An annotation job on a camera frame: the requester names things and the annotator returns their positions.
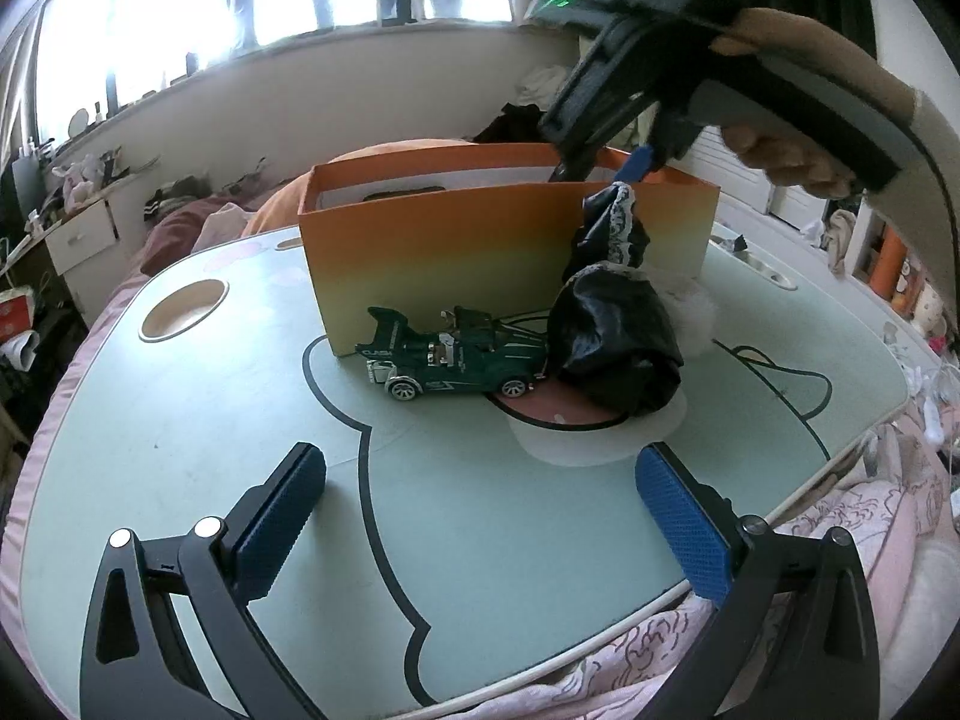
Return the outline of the person's right hand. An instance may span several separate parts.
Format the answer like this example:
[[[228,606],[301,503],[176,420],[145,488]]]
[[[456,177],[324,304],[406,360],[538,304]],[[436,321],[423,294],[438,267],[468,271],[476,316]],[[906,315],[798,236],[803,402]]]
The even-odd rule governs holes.
[[[813,68],[857,89],[892,121],[910,125],[913,120],[913,88],[820,21],[771,8],[746,8],[722,36],[716,37],[711,49],[721,55],[784,55],[794,64]],[[742,164],[759,169],[773,185],[804,188],[814,197],[828,200],[851,195],[856,176],[846,167],[833,166],[830,156],[820,149],[761,133],[745,124],[722,127],[721,138]]]

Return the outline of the right forearm cream sleeve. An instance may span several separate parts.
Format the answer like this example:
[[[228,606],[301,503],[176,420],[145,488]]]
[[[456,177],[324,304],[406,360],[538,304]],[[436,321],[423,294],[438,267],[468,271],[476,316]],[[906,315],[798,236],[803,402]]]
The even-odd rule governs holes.
[[[958,294],[958,70],[914,0],[871,0],[877,60],[913,90],[911,132],[931,153],[872,208],[908,244],[949,304]]]

